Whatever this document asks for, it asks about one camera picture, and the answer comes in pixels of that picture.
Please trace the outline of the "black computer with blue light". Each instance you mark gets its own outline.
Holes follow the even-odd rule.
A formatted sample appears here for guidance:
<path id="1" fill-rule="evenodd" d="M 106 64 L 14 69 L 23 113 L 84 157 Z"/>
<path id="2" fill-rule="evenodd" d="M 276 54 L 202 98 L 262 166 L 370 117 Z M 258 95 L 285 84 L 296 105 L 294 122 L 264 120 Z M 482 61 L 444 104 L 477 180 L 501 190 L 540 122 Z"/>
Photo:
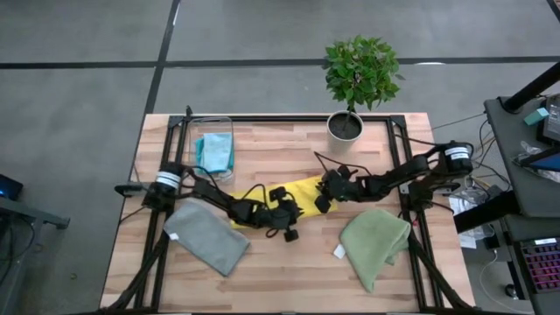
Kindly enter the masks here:
<path id="1" fill-rule="evenodd" d="M 18 200 L 23 185 L 15 179 L 0 174 L 0 197 L 8 200 Z"/>

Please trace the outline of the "white papers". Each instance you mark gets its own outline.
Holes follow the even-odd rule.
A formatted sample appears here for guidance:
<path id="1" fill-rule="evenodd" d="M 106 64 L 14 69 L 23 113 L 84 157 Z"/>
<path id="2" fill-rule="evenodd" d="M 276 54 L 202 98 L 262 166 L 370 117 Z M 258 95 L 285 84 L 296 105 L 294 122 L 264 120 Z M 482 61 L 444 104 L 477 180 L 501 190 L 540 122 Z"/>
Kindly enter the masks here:
<path id="1" fill-rule="evenodd" d="M 458 196 L 450 196 L 449 204 L 454 215 L 465 213 L 466 211 L 476 207 L 475 203 Z M 476 241 L 482 240 L 486 236 L 487 234 L 483 227 L 475 227 L 465 232 L 461 232 L 458 234 L 460 247 L 464 249 L 476 249 Z"/>

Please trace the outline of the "black aluminium rig frame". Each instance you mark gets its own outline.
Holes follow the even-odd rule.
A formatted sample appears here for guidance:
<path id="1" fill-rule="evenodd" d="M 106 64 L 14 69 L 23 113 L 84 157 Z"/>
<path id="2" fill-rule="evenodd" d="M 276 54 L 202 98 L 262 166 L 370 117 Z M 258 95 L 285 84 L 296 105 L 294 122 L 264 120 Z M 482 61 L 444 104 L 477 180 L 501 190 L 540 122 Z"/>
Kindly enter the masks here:
<path id="1" fill-rule="evenodd" d="M 234 178 L 224 184 L 226 192 L 246 192 L 253 184 L 274 185 L 319 175 L 320 165 L 313 152 L 327 156 L 326 120 L 329 114 L 200 114 L 192 118 L 229 116 L 234 129 Z M 147 115 L 139 136 L 134 166 L 139 179 L 151 182 L 161 161 L 179 156 L 180 137 L 183 162 L 190 159 L 191 140 L 173 134 L 167 140 L 168 125 L 179 114 Z M 428 146 L 404 144 L 395 133 L 433 141 L 427 114 L 366 114 L 362 134 L 350 152 L 332 157 L 345 163 L 366 166 L 370 171 L 384 172 L 410 160 L 413 154 Z M 417 255 L 400 254 L 395 266 L 386 265 L 375 280 L 374 292 L 361 287 L 347 258 L 338 259 L 334 251 L 338 235 L 353 215 L 368 208 L 381 208 L 397 215 L 402 210 L 402 193 L 394 190 L 380 203 L 344 203 L 339 210 L 325 216 L 303 219 L 296 230 L 299 239 L 287 243 L 282 233 L 266 238 L 265 232 L 241 230 L 250 239 L 248 253 L 241 259 L 232 276 L 223 277 L 198 258 L 173 242 L 156 259 L 129 306 L 111 308 L 132 282 L 147 259 L 151 245 L 162 232 L 165 214 L 143 210 L 119 225 L 108 275 L 100 302 L 94 314 L 134 315 L 191 313 L 405 313 L 419 312 L 422 307 L 446 306 L 451 302 Z M 459 237 L 449 210 L 436 205 L 420 214 L 416 228 L 422 244 L 430 244 L 432 259 L 451 287 L 469 305 L 474 305 L 472 288 L 459 246 Z"/>

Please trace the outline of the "teal fluffy microfiber towel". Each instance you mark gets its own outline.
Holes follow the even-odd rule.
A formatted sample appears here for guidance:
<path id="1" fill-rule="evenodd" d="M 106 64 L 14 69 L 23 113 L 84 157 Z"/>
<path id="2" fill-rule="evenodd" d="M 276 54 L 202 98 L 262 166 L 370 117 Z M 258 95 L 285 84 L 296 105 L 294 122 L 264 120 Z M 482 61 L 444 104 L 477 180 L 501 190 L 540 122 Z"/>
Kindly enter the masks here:
<path id="1" fill-rule="evenodd" d="M 203 147 L 204 147 L 204 143 L 203 143 L 203 136 L 199 139 L 196 140 L 195 142 L 195 152 L 196 152 L 196 164 L 197 166 L 203 167 L 202 166 L 202 161 L 203 161 Z M 234 167 L 234 140 L 233 140 L 233 136 L 232 136 L 232 150 L 231 150 L 231 156 L 230 156 L 230 162 L 229 162 L 229 167 L 227 168 L 226 171 L 222 171 L 222 172 L 228 172 L 228 171 L 232 171 L 233 167 Z"/>

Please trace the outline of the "black pole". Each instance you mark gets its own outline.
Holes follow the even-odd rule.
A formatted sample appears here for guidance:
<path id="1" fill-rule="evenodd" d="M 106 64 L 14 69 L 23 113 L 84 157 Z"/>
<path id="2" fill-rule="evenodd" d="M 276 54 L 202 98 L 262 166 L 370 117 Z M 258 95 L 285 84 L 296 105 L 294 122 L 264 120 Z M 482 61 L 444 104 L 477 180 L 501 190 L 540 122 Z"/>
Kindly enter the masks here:
<path id="1" fill-rule="evenodd" d="M 517 114 L 521 108 L 541 92 L 560 81 L 560 61 L 532 80 L 513 96 L 501 101 L 502 108 L 510 114 Z"/>

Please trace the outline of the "backlit keyboard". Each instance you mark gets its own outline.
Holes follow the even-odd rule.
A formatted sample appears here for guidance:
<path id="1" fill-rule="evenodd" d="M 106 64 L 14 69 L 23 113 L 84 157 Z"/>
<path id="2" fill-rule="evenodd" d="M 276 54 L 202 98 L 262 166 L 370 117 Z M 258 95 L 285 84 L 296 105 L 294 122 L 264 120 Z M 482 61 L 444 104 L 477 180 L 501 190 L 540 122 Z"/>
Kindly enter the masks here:
<path id="1" fill-rule="evenodd" d="M 517 245 L 531 290 L 535 294 L 560 291 L 560 238 L 520 241 Z"/>

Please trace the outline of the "yellow microfiber towel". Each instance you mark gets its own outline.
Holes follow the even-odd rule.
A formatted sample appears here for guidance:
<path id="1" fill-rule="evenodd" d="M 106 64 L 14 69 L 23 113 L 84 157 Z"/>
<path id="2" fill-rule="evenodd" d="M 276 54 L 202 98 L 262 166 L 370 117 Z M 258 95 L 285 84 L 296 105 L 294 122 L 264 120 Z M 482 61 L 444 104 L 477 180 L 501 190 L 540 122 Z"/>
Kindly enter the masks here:
<path id="1" fill-rule="evenodd" d="M 253 191 L 246 192 L 236 192 L 232 193 L 232 196 L 236 199 L 241 199 L 246 197 L 250 200 L 267 201 L 270 207 L 275 207 L 276 202 L 273 202 L 269 197 L 269 192 L 278 187 L 284 187 L 288 193 L 291 193 L 297 202 L 297 205 L 302 209 L 301 218 L 308 218 L 313 216 L 322 215 L 315 205 L 315 200 L 319 196 L 319 190 L 317 185 L 320 181 L 320 176 L 315 176 L 306 179 L 300 179 L 297 181 L 287 182 L 283 184 L 268 185 L 266 186 L 265 196 L 263 194 L 263 189 L 260 187 L 255 188 Z"/>

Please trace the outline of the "potted green plant white pot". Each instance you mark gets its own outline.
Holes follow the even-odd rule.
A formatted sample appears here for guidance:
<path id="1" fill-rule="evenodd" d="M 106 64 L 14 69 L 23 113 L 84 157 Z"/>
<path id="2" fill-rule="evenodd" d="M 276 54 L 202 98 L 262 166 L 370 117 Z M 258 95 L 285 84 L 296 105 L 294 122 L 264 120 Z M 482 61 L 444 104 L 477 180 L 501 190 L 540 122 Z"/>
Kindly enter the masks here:
<path id="1" fill-rule="evenodd" d="M 326 90 L 344 103 L 343 110 L 332 113 L 326 122 L 329 151 L 344 154 L 360 139 L 364 120 L 359 106 L 371 111 L 396 98 L 400 64 L 396 51 L 381 38 L 358 35 L 336 41 L 325 48 Z"/>

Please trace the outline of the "clear plastic bin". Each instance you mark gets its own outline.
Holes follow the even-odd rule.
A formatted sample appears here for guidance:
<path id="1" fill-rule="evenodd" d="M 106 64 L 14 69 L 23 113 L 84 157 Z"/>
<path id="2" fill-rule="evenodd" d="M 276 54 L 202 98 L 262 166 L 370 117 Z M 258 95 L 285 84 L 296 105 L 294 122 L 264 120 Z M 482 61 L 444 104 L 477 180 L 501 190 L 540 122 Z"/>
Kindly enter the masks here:
<path id="1" fill-rule="evenodd" d="M 234 138 L 233 122 L 229 117 L 215 116 L 215 117 L 196 118 L 189 123 L 187 128 L 188 138 L 186 141 L 186 143 L 189 145 L 188 164 L 195 166 L 195 173 L 197 175 L 208 179 L 208 176 L 205 173 L 206 169 L 197 166 L 196 164 L 196 152 L 195 152 L 196 140 L 201 138 L 205 133 L 225 133 L 225 132 L 229 132 L 233 136 L 234 156 L 235 156 L 235 138 Z M 235 168 L 235 159 L 234 159 L 234 167 L 232 171 L 217 172 L 217 173 L 209 172 L 209 174 L 217 182 L 226 183 L 233 180 L 234 168 Z"/>

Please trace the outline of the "blue tablet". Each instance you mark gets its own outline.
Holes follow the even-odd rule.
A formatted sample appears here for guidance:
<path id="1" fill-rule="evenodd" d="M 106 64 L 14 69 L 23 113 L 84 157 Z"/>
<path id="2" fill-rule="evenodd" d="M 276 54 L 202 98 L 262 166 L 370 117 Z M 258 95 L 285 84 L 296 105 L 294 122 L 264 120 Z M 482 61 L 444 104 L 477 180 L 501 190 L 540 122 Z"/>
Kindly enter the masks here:
<path id="1" fill-rule="evenodd" d="M 528 166 L 539 170 L 560 172 L 560 153 L 536 158 L 528 162 Z"/>

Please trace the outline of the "grey desk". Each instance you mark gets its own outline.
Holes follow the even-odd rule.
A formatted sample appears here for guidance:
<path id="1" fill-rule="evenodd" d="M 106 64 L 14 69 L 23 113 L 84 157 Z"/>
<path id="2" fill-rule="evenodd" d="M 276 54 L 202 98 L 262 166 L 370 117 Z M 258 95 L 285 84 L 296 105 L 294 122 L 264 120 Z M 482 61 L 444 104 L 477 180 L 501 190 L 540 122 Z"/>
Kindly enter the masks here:
<path id="1" fill-rule="evenodd" d="M 537 140 L 536 126 L 528 126 L 524 122 L 524 117 L 539 105 L 539 101 L 530 101 L 519 114 L 510 114 L 502 108 L 498 99 L 484 101 L 487 119 L 500 148 L 521 213 L 535 218 L 560 218 L 560 183 L 542 178 L 513 161 L 524 152 L 522 141 L 543 150 L 550 147 Z"/>

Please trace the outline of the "grey microfiber towel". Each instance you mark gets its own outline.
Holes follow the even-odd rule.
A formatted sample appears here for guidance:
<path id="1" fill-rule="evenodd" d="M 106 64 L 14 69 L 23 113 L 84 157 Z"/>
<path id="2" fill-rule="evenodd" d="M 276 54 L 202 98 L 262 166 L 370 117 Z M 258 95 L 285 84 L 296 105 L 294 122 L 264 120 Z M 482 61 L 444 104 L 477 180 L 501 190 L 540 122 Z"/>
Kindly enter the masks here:
<path id="1" fill-rule="evenodd" d="M 164 231 L 224 277 L 231 275 L 250 245 L 244 234 L 214 214 L 208 204 L 191 199 L 166 220 Z"/>

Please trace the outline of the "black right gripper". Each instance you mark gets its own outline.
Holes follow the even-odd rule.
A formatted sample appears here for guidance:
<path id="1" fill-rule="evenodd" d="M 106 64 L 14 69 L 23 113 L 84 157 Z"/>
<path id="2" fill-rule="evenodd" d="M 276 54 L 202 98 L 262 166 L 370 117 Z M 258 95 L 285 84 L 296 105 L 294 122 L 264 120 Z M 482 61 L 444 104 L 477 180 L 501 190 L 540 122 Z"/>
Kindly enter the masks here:
<path id="1" fill-rule="evenodd" d="M 322 214 L 327 214 L 331 208 L 331 200 L 359 201 L 363 193 L 363 177 L 354 176 L 354 172 L 350 172 L 343 164 L 338 171 L 330 170 L 322 176 L 321 195 L 315 199 L 314 205 Z"/>

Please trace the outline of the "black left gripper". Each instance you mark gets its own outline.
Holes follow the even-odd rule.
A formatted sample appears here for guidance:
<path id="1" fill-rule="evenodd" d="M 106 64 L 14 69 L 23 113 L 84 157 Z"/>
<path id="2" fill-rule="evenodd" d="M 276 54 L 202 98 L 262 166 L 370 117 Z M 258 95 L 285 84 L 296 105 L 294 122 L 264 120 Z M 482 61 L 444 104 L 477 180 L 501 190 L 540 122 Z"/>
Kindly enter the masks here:
<path id="1" fill-rule="evenodd" d="M 302 214 L 302 209 L 292 199 L 283 199 L 287 191 L 283 186 L 269 191 L 270 201 L 279 201 L 279 206 L 268 209 L 265 206 L 258 206 L 252 211 L 242 224 L 251 228 L 273 228 L 286 229 L 283 233 L 286 242 L 294 242 L 299 238 L 296 229 L 288 229 L 295 224 L 298 217 Z"/>

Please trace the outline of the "green microfiber towel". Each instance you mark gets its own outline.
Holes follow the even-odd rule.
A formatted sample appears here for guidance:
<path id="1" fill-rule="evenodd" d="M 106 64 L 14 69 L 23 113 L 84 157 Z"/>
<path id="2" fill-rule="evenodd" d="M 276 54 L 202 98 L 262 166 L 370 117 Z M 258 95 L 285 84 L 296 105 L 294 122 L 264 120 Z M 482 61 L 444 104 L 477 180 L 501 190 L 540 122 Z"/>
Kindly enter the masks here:
<path id="1" fill-rule="evenodd" d="M 411 225 L 383 209 L 367 210 L 352 219 L 339 235 L 341 245 L 366 292 L 385 264 L 394 265 L 408 248 Z"/>

